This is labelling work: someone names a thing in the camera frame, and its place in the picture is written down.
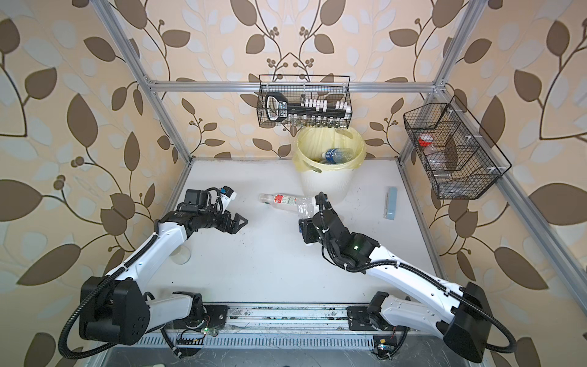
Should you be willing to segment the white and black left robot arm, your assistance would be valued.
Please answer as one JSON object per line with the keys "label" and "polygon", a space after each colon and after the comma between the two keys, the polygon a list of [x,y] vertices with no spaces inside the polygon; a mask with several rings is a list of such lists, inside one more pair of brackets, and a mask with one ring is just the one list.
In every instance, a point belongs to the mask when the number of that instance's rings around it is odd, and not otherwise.
{"label": "white and black left robot arm", "polygon": [[85,359],[116,345],[131,346],[146,333],[172,321],[188,327],[207,327],[210,317],[202,297],[175,291],[157,299],[146,290],[149,281],[170,255],[200,229],[236,234],[248,220],[229,211],[172,211],[155,225],[155,231],[129,259],[106,275],[89,278],[82,286],[80,303],[61,331],[57,348],[65,359]]}

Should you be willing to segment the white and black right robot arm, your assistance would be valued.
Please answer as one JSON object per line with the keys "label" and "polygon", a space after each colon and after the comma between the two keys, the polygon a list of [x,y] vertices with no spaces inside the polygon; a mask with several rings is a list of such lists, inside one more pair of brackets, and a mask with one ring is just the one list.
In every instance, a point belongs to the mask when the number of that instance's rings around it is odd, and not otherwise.
{"label": "white and black right robot arm", "polygon": [[515,353],[513,333],[492,314],[485,292],[469,282],[461,286],[431,275],[397,257],[377,240],[344,226],[328,197],[296,201],[299,228],[307,244],[319,243],[324,258],[348,273],[371,275],[404,292],[402,301],[379,291],[366,313],[376,330],[419,330],[440,338],[469,362],[483,361],[487,350]]}

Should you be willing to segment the water bottle blue label white cap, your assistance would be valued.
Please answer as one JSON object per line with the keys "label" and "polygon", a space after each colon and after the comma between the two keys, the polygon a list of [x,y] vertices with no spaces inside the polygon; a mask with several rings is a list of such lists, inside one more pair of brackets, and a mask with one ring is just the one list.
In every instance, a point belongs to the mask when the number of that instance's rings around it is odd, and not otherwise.
{"label": "water bottle blue label white cap", "polygon": [[328,165],[340,165],[352,161],[356,157],[351,148],[330,148],[322,154],[322,162]]}

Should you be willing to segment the clear bottle green red neck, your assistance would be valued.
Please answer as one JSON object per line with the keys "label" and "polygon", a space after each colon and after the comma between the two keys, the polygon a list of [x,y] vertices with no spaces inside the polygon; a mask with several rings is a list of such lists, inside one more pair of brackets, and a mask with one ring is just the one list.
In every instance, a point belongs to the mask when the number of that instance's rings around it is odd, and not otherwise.
{"label": "clear bottle green red neck", "polygon": [[273,206],[275,209],[297,212],[296,201],[300,196],[290,194],[260,194],[261,203]]}

